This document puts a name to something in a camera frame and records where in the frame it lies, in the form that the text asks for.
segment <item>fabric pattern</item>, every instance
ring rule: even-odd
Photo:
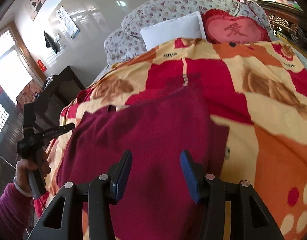
[[[204,14],[210,9],[221,9],[236,16],[239,6],[237,0],[150,0],[128,14],[122,20],[121,27],[125,33],[141,38],[140,30],[143,27],[196,11]]]
[[[128,61],[147,50],[142,38],[128,35],[119,28],[106,38],[104,51],[107,54],[107,64],[111,66],[114,63]]]
[[[248,180],[285,239],[301,239],[307,231],[307,70],[281,41],[169,41],[114,64],[64,108],[59,123],[77,126],[85,112],[133,105],[159,98],[167,88],[198,83],[212,120],[229,127],[230,151],[220,178],[233,183]],[[47,149],[52,171],[42,198],[46,205],[59,190],[55,178],[71,133],[52,140]],[[35,207],[41,212],[39,202]],[[88,239],[86,214],[84,232]]]

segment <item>red sleeve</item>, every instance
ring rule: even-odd
[[[0,239],[21,240],[28,225],[32,198],[9,183],[0,198]]]

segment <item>black towel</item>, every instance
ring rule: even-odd
[[[47,48],[52,48],[54,52],[57,54],[59,52],[57,44],[54,42],[53,38],[46,32],[45,32],[45,40]]]

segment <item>rose print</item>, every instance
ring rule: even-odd
[[[292,51],[292,48],[289,45],[284,44],[283,47],[281,48],[282,53],[288,57],[288,58],[293,58],[295,53]]]
[[[243,90],[258,93],[283,104],[294,107],[307,120],[307,106],[302,104],[285,84],[276,82],[246,67],[243,71]]]
[[[101,103],[107,104],[123,93],[131,93],[133,90],[134,88],[128,80],[119,79],[117,75],[112,75],[95,84],[91,98],[102,98]]]

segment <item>person's arm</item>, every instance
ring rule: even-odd
[[[15,183],[9,183],[0,198],[0,239],[21,240],[28,225],[31,211],[32,197],[30,184],[26,170],[36,170],[38,166],[29,160],[17,162]],[[44,156],[42,171],[44,176],[50,173],[51,169],[47,162],[47,155]]]
[[[20,193],[9,183],[0,198],[0,239],[21,240],[28,225],[32,197]]]

